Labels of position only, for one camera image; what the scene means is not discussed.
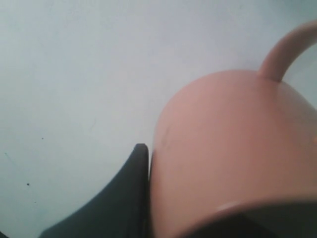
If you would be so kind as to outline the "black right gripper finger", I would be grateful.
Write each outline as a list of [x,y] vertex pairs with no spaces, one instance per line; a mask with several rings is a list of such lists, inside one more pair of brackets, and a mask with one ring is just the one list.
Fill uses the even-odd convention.
[[82,208],[46,229],[42,238],[148,237],[149,152],[136,144],[109,184]]

